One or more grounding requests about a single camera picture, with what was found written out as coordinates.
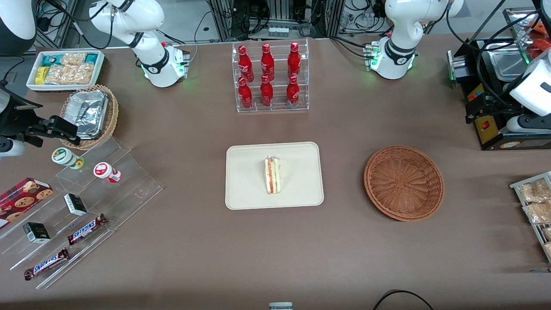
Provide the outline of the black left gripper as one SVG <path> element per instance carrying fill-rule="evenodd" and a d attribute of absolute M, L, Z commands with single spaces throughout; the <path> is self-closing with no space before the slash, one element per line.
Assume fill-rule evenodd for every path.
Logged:
<path fill-rule="evenodd" d="M 508 104 L 500 97 L 485 96 L 485 93 L 473 93 L 467 96 L 466 124 L 472 124 L 477 118 L 508 113 Z"/>

